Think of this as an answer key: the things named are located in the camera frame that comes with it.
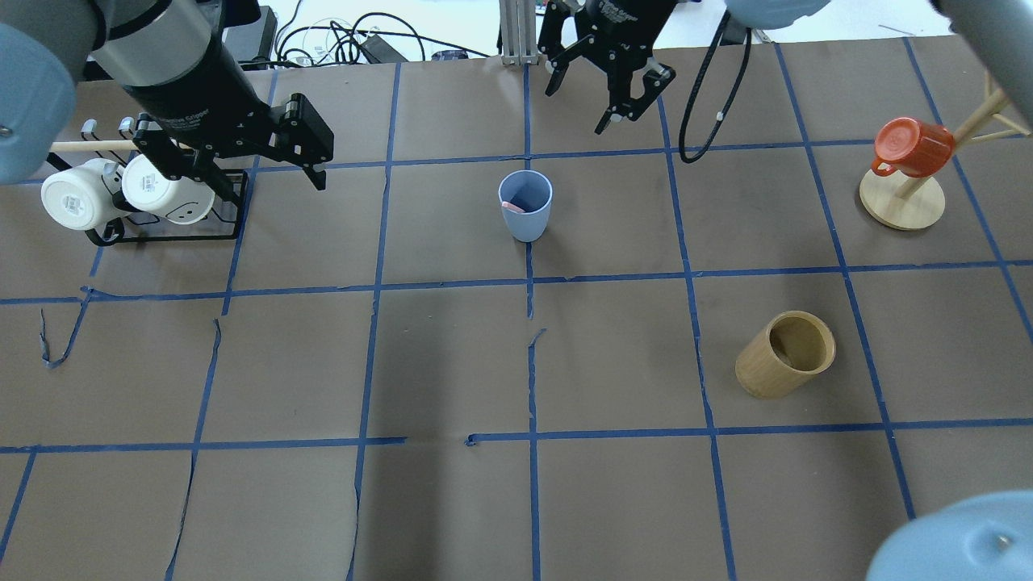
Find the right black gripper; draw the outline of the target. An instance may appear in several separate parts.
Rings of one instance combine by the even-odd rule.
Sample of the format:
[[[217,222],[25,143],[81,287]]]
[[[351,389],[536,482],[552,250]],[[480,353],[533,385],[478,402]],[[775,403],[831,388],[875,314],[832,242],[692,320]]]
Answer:
[[[654,56],[655,41],[678,1],[546,1],[537,41],[550,73],[545,95],[561,87],[571,63],[590,60],[604,70],[609,105],[595,133],[612,122],[638,120],[676,78],[671,66]],[[641,70],[641,95],[631,82]]]

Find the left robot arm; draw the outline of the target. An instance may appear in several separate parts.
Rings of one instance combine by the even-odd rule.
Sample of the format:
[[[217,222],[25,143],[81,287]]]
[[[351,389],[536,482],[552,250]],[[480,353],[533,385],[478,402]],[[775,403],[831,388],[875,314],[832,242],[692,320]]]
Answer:
[[[4,1],[1,180],[44,164],[88,61],[140,106],[132,137],[166,179],[234,192],[219,159],[262,156],[325,189],[333,132],[305,95],[263,102],[195,1]]]

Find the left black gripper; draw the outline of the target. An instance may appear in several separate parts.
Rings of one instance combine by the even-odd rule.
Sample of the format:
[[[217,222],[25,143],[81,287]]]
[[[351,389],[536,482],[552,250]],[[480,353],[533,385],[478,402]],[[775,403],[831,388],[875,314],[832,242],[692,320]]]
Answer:
[[[212,40],[187,73],[151,87],[126,85],[140,110],[165,133],[133,137],[140,154],[162,170],[173,198],[211,191],[215,157],[268,156],[294,165],[319,191],[335,154],[335,133],[307,96],[269,106],[222,41]]]

